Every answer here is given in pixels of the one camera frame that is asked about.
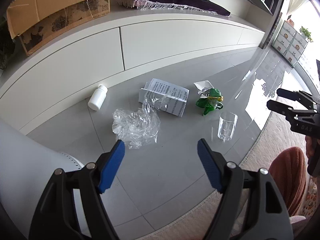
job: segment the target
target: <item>drinking glass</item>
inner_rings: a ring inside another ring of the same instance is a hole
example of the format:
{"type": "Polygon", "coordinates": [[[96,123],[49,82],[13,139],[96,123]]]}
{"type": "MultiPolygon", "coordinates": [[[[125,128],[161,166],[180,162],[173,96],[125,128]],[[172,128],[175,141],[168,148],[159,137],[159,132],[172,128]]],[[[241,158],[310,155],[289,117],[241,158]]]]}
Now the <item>drinking glass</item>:
{"type": "Polygon", "coordinates": [[[223,141],[231,140],[235,131],[238,116],[231,112],[220,114],[218,137],[223,141]]]}

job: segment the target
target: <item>white plastic bottle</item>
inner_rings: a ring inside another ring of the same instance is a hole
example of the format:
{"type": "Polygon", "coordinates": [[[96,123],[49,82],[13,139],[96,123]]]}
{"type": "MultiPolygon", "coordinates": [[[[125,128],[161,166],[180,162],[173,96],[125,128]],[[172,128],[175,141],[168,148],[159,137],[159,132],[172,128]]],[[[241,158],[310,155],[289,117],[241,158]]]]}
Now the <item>white plastic bottle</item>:
{"type": "Polygon", "coordinates": [[[94,111],[98,111],[104,101],[104,99],[106,98],[108,89],[103,86],[100,85],[94,92],[93,95],[91,96],[89,102],[88,102],[88,106],[94,110],[94,111]]]}

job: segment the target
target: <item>human hand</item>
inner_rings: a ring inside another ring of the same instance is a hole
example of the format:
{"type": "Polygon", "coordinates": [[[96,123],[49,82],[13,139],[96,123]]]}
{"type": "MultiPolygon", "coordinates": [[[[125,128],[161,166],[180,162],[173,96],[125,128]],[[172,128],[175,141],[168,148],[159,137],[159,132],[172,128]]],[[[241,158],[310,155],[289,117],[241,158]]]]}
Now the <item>human hand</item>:
{"type": "Polygon", "coordinates": [[[306,155],[308,159],[310,159],[315,154],[315,149],[312,145],[312,137],[306,135],[306,155]]]}

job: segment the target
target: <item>silver bolt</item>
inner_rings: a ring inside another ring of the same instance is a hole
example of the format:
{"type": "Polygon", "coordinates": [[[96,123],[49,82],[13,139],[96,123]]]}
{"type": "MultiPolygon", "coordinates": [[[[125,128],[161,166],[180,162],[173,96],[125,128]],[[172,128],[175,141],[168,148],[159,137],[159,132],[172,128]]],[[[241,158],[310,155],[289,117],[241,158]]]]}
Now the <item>silver bolt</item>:
{"type": "Polygon", "coordinates": [[[56,170],[54,171],[54,174],[55,174],[55,175],[60,175],[60,174],[62,174],[62,169],[60,169],[60,168],[56,169],[56,170]]]}
{"type": "Polygon", "coordinates": [[[260,169],[260,172],[261,172],[263,175],[267,175],[267,174],[268,174],[268,170],[265,169],[265,168],[261,168],[261,169],[260,169]]]}
{"type": "Polygon", "coordinates": [[[233,162],[228,162],[227,163],[227,167],[230,168],[230,169],[234,169],[236,167],[236,164],[233,163],[233,162]]]}
{"type": "Polygon", "coordinates": [[[95,163],[88,163],[86,165],[86,167],[87,167],[87,169],[92,170],[92,169],[94,169],[96,167],[96,164],[95,163]]]}

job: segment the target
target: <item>carpet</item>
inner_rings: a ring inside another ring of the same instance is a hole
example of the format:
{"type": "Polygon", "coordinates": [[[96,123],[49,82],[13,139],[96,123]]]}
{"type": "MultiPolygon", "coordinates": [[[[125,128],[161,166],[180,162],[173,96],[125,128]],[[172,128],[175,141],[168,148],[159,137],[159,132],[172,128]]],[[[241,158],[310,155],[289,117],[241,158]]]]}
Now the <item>carpet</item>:
{"type": "MultiPolygon", "coordinates": [[[[277,101],[291,105],[294,109],[304,109],[298,102],[284,98],[277,101]]],[[[290,124],[283,115],[272,112],[240,167],[245,170],[257,171],[269,168],[272,161],[286,148],[298,146],[305,152],[304,135],[293,133],[290,124]]],[[[241,209],[247,200],[248,192],[243,193],[241,209]]],[[[201,203],[169,225],[139,238],[139,240],[195,240],[202,239],[219,205],[221,194],[212,192],[201,203]]]]}

